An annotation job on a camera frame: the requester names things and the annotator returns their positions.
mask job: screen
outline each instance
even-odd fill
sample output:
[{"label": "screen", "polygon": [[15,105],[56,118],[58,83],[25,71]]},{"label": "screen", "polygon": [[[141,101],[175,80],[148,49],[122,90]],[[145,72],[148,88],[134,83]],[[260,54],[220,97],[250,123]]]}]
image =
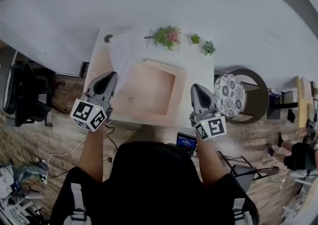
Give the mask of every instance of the screen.
[{"label": "screen", "polygon": [[189,150],[195,149],[196,141],[187,137],[178,136],[177,138],[177,147],[184,147]]}]

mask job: human arm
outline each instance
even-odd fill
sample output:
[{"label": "human arm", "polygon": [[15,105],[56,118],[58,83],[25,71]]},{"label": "human arm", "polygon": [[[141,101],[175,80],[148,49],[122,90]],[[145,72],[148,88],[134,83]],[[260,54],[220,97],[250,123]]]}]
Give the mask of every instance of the human arm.
[{"label": "human arm", "polygon": [[201,176],[204,185],[209,186],[220,180],[226,172],[214,150],[213,141],[202,141],[198,133],[196,134]]},{"label": "human arm", "polygon": [[81,152],[78,167],[97,183],[103,180],[103,126],[95,132],[89,131]]}]

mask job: white cloth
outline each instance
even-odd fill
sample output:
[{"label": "white cloth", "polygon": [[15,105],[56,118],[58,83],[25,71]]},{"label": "white cloth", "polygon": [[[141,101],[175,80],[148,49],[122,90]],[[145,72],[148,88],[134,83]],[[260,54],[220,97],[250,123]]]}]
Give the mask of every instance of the white cloth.
[{"label": "white cloth", "polygon": [[11,184],[14,183],[13,171],[11,166],[0,168],[0,199],[7,197],[12,189]]}]

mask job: succulent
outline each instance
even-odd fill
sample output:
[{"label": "succulent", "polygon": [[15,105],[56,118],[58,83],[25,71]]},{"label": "succulent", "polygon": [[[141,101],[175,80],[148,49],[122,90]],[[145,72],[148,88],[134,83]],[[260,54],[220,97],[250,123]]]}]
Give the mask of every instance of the succulent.
[{"label": "succulent", "polygon": [[201,37],[199,36],[199,34],[193,34],[191,35],[191,41],[193,44],[200,44],[201,41]]},{"label": "succulent", "polygon": [[214,51],[216,50],[216,48],[214,47],[212,41],[206,41],[202,47],[204,55],[212,55],[214,53]]}]

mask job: white wall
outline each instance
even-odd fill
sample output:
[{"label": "white wall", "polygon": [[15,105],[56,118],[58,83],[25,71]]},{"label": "white wall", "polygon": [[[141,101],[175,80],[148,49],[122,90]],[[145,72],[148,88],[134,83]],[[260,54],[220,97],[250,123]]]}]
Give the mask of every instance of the white wall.
[{"label": "white wall", "polygon": [[[21,25],[25,11],[27,26]],[[58,72],[74,72],[89,60],[101,25],[175,25],[212,38],[217,66],[247,66],[271,87],[289,87],[297,75],[318,82],[318,40],[282,0],[7,0],[0,2],[0,15],[15,35],[32,29],[29,53]],[[2,38],[14,39],[0,30]]]}]

